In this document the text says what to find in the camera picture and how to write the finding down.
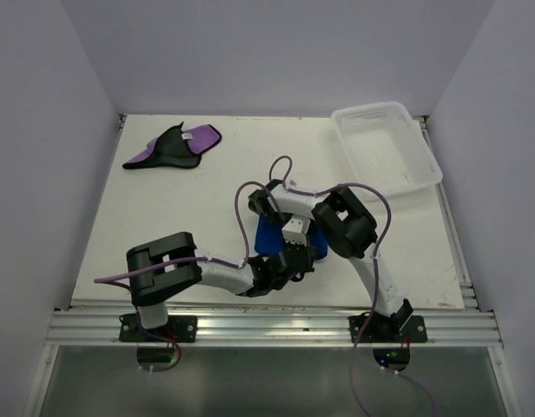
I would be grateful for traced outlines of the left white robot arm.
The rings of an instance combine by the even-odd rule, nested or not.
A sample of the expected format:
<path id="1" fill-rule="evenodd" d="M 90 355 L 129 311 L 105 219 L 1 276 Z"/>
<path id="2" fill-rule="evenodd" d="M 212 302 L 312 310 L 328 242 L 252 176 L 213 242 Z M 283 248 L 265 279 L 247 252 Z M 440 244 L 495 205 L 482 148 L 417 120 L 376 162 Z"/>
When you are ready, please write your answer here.
<path id="1" fill-rule="evenodd" d="M 166 301 L 194 285 L 220 288 L 242 297 L 261 297 L 314 272 L 315 257 L 316 249 L 310 242 L 284 242 L 280 252 L 253 256 L 238 268 L 199 251 L 189 232 L 134 247 L 127 252 L 126 260 L 139 329 L 151 341 L 164 339 L 170 330 Z"/>

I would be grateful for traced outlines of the blue towel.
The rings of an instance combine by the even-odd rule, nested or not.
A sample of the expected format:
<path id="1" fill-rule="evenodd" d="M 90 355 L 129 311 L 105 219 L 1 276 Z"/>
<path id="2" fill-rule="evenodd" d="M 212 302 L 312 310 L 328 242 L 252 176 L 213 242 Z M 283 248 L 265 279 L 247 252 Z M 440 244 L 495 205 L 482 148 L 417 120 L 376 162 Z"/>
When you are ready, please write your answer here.
<path id="1" fill-rule="evenodd" d="M 320 261 L 327 257 L 328 244 L 323 233 L 310 224 L 307 232 L 310 243 L 316 250 L 315 260 Z M 265 216 L 260 216 L 255 233 L 254 250 L 259 255 L 276 255 L 283 249 L 282 225 L 273 223 Z"/>

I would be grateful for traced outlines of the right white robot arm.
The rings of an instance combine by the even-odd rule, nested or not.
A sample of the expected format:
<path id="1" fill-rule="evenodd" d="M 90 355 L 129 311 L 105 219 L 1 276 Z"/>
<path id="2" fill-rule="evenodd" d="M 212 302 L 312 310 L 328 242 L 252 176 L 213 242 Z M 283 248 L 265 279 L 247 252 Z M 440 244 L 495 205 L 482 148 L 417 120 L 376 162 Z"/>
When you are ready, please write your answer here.
<path id="1" fill-rule="evenodd" d="M 314 271 L 321 252 L 333 251 L 353 265 L 371 297 L 373 312 L 361 320 L 361 330 L 387 341 L 396 341 L 407 331 L 413 308 L 379 258 L 385 235 L 350 187 L 338 185 L 314 193 L 272 180 L 249 195 L 248 207 L 259 217 L 257 254 L 247 259 L 253 272 L 248 297 L 301 281 Z"/>

